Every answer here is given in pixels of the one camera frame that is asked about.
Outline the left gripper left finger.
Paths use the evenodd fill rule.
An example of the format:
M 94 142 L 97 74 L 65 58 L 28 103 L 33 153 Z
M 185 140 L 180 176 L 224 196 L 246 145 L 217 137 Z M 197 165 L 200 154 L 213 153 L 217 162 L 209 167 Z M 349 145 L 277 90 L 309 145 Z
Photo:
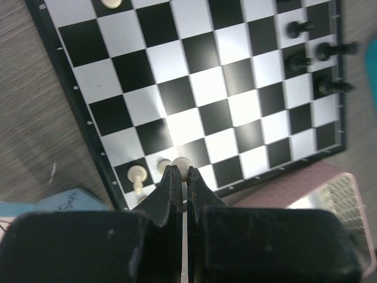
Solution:
M 183 196 L 176 166 L 134 210 L 32 212 L 1 241 L 2 282 L 180 282 Z

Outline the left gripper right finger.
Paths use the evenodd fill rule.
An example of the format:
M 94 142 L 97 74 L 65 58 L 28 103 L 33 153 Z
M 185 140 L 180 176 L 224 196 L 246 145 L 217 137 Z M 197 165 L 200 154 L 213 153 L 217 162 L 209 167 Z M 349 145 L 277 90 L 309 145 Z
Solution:
M 190 282 L 360 282 L 340 220 L 321 209 L 232 208 L 187 174 Z

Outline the white chess piece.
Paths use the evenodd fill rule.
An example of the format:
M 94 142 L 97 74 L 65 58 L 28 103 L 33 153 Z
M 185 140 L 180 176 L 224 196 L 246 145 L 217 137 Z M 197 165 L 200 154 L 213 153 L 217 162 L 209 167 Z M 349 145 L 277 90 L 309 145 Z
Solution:
M 186 157 L 178 157 L 171 162 L 171 165 L 177 166 L 180 176 L 181 176 L 181 181 L 186 182 L 188 172 L 189 172 L 188 170 L 190 166 L 193 165 L 191 160 Z

